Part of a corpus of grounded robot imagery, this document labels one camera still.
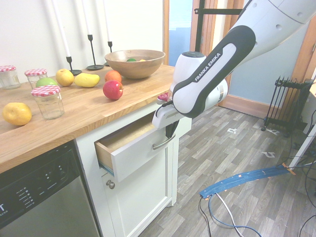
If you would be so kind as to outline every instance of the kitchen counter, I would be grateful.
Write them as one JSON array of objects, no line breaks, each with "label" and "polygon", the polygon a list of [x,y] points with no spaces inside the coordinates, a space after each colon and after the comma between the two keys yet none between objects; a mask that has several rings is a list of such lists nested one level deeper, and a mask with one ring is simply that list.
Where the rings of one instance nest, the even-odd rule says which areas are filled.
[{"label": "kitchen counter", "polygon": [[25,126],[14,126],[0,118],[0,173],[26,162],[44,152],[82,136],[156,100],[169,90],[174,68],[161,67],[147,79],[123,78],[124,93],[117,101],[103,94],[104,76],[111,70],[105,67],[84,73],[98,74],[100,82],[93,88],[75,84],[61,88],[65,114],[57,119],[44,120],[31,95],[29,83],[17,89],[0,88],[0,109],[10,102],[23,102],[33,117]]}]

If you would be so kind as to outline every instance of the wooden bowl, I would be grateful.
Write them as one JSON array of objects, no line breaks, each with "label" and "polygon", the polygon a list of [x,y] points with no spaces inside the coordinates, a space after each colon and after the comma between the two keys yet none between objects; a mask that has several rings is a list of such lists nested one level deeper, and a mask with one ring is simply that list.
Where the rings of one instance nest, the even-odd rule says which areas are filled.
[{"label": "wooden bowl", "polygon": [[[164,52],[155,50],[133,49],[109,53],[105,56],[105,60],[122,76],[129,79],[142,79],[149,77],[160,67],[165,55]],[[136,62],[127,62],[130,58],[136,59]]]}]

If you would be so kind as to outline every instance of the drawer handle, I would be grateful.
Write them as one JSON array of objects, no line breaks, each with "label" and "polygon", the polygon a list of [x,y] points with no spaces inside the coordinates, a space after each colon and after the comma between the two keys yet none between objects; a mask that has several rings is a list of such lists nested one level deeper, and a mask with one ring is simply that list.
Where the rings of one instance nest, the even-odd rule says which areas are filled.
[{"label": "drawer handle", "polygon": [[112,182],[111,180],[108,180],[106,182],[106,185],[109,186],[110,189],[114,189],[115,188],[115,183]]},{"label": "drawer handle", "polygon": [[168,142],[170,142],[175,136],[176,136],[176,134],[174,134],[172,137],[170,137],[169,139],[165,140],[163,143],[161,143],[161,144],[159,144],[159,145],[153,144],[153,150],[157,150],[157,149],[159,149],[160,147],[163,147],[163,146],[166,145]]}]

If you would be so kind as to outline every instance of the black candlestick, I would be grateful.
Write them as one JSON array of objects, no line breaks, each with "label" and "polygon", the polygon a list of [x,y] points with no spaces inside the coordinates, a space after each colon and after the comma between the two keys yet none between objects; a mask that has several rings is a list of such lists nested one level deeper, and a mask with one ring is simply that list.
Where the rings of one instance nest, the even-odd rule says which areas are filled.
[{"label": "black candlestick", "polygon": [[112,53],[112,46],[113,46],[113,44],[112,44],[112,41],[108,41],[108,46],[110,47],[110,52]]},{"label": "black candlestick", "polygon": [[90,44],[91,44],[91,50],[92,50],[92,56],[93,56],[93,63],[94,63],[94,65],[88,66],[87,69],[91,70],[91,71],[100,70],[100,69],[104,68],[104,65],[96,65],[95,64],[95,57],[94,57],[94,51],[93,51],[93,45],[92,45],[93,36],[92,35],[88,35],[88,40],[90,41]]},{"label": "black candlestick", "polygon": [[82,71],[81,70],[73,70],[73,67],[71,66],[71,63],[72,63],[72,58],[71,58],[71,56],[70,57],[66,57],[66,59],[67,59],[67,62],[69,63],[69,65],[70,65],[70,72],[74,75],[74,76],[77,76],[77,75],[79,75],[80,73],[82,73]]}]

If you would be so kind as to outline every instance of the vinyl floor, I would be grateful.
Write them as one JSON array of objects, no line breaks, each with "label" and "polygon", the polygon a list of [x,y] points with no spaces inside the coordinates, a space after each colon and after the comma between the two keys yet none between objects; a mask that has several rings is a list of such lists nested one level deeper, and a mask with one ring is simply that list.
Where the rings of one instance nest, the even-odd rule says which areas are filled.
[{"label": "vinyl floor", "polygon": [[[198,210],[200,191],[235,174],[279,164],[297,152],[292,148],[289,153],[291,137],[285,138],[281,128],[269,126],[262,132],[262,126],[262,119],[221,107],[195,118],[192,129],[180,139],[177,202],[165,208],[140,237],[208,237],[206,221]],[[304,140],[301,131],[293,132],[292,144]],[[302,169],[295,168],[294,172],[296,175],[251,181],[219,195],[237,225],[253,227],[262,237],[298,237],[301,226],[316,214],[316,208],[306,195]],[[316,173],[311,170],[309,176],[316,178]],[[316,182],[307,179],[309,196],[316,204],[315,187]],[[238,236],[234,229],[210,218],[206,200],[201,201],[201,206],[209,218],[212,237]],[[212,200],[212,211],[218,219],[231,224],[217,197]],[[257,236],[249,229],[240,228],[240,232],[245,237]],[[316,237],[315,218],[305,225],[301,237]]]}]

